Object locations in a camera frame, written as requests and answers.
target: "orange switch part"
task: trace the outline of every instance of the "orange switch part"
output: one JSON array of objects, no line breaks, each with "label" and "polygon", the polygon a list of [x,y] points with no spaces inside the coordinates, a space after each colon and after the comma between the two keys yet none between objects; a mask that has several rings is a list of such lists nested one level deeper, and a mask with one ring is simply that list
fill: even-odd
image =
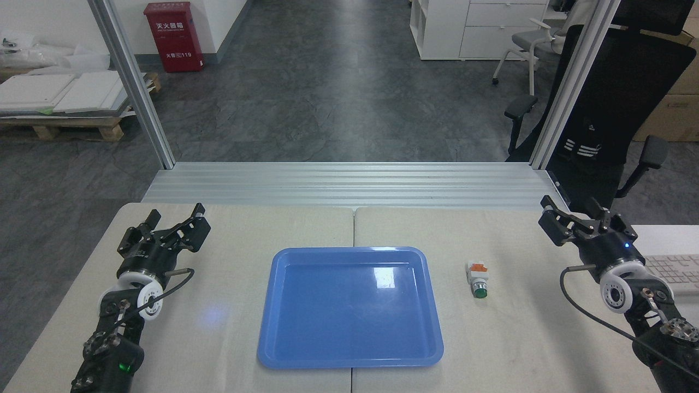
[{"label": "orange switch part", "polygon": [[471,271],[488,271],[488,268],[483,266],[483,264],[473,264],[471,265]]}]

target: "white wall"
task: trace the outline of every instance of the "white wall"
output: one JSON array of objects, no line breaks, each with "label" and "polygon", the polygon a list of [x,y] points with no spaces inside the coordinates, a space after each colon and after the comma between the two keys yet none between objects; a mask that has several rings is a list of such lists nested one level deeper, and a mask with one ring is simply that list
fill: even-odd
[{"label": "white wall", "polygon": [[85,0],[0,0],[0,29],[34,33],[50,45],[82,43],[108,52]]},{"label": "white wall", "polygon": [[[203,53],[216,53],[247,0],[190,0]],[[143,10],[151,1],[114,0],[137,55],[158,53]],[[50,45],[81,43],[108,53],[86,0],[0,0],[0,29],[38,34]]]},{"label": "white wall", "polygon": [[211,29],[211,38],[217,49],[220,48],[233,22],[235,22],[247,1],[248,0],[205,0],[206,16]]}]

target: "white drawer cabinet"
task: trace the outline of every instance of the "white drawer cabinet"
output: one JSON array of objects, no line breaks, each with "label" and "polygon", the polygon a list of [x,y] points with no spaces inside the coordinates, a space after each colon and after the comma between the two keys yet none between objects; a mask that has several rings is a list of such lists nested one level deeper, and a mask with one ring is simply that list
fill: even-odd
[{"label": "white drawer cabinet", "polygon": [[541,18],[540,4],[471,4],[466,26],[531,27],[530,17]]},{"label": "white drawer cabinet", "polygon": [[410,28],[423,60],[500,59],[514,33],[537,27],[548,0],[413,0]]},{"label": "white drawer cabinet", "polygon": [[528,30],[533,29],[531,27],[466,27],[463,30],[460,53],[477,53],[481,58],[500,59],[505,48],[514,45],[512,35]]}]

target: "white keyboard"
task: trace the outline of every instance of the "white keyboard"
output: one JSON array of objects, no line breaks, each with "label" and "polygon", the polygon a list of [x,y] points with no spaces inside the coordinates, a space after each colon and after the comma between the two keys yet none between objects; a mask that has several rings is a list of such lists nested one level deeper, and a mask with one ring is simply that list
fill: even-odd
[{"label": "white keyboard", "polygon": [[644,255],[646,267],[675,294],[699,295],[699,255]]}]

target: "metal post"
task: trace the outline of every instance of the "metal post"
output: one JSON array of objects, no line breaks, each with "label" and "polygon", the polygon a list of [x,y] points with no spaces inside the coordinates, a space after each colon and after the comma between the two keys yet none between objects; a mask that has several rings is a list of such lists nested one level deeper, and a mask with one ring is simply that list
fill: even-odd
[{"label": "metal post", "polygon": [[577,48],[565,71],[561,88],[544,123],[543,132],[534,148],[529,163],[533,169],[546,169],[558,143],[568,116],[602,46],[607,29],[621,0],[599,0],[590,21],[585,24]]},{"label": "metal post", "polygon": [[124,26],[112,0],[87,0],[87,2],[131,99],[131,105],[134,107],[140,126],[150,137],[150,142],[158,154],[163,169],[172,169],[175,166],[175,157],[170,150],[158,114],[155,112],[153,101],[150,100],[150,95],[145,88],[136,58],[131,51]]}]

